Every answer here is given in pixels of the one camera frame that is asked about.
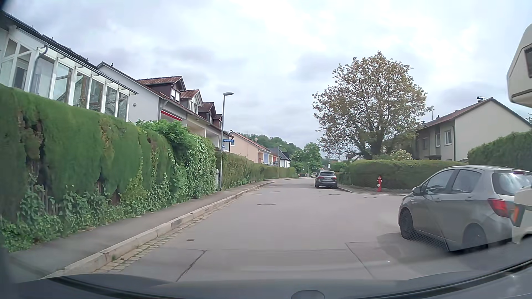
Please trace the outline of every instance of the dark gray car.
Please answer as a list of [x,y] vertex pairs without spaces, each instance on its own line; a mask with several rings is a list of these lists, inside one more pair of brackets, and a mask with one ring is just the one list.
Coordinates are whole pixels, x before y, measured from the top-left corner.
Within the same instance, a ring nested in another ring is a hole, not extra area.
[[332,187],[337,189],[338,181],[336,180],[336,174],[334,171],[320,170],[314,181],[314,187]]
[[401,236],[425,235],[449,251],[487,246],[512,236],[514,194],[532,173],[497,166],[443,169],[406,195],[398,213]]

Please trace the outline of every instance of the sky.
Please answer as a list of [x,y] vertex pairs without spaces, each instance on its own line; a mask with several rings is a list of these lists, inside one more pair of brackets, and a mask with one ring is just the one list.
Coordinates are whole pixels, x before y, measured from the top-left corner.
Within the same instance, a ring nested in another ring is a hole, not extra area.
[[321,136],[312,94],[334,83],[338,63],[377,51],[413,67],[434,118],[477,96],[532,113],[506,93],[530,0],[11,0],[5,10],[93,64],[136,79],[183,76],[217,112],[234,92],[227,130],[301,148]]

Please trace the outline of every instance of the asphalt road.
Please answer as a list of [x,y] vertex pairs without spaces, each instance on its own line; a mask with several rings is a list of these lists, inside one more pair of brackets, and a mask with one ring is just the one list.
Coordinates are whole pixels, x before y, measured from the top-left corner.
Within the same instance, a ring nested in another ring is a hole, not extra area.
[[280,180],[190,224],[119,273],[168,281],[411,279],[512,262],[513,244],[465,255],[401,238],[401,198]]

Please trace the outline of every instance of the car side mirror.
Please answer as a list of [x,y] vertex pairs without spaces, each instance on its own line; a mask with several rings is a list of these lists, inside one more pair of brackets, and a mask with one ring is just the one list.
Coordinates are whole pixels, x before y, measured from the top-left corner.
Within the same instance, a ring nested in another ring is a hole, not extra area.
[[415,194],[415,195],[421,195],[421,186],[417,186],[417,187],[414,187],[412,189],[412,193]]

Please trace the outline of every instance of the fire hydrant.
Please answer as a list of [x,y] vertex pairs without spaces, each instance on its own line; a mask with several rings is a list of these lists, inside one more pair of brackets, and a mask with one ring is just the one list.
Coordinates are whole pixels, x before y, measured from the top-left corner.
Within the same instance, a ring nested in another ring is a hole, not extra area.
[[383,178],[379,176],[377,179],[377,192],[381,192],[383,188]]

